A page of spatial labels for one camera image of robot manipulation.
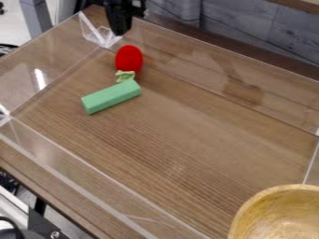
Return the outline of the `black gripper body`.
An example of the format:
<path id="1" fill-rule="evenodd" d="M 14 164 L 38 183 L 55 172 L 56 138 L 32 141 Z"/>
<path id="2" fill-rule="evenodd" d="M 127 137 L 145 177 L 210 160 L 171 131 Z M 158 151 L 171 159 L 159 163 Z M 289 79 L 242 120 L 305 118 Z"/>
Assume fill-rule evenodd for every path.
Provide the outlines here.
<path id="1" fill-rule="evenodd" d="M 143 18 L 146 0 L 103 0 L 106 17 L 115 35 L 124 35 L 133 28 L 133 19 Z"/>

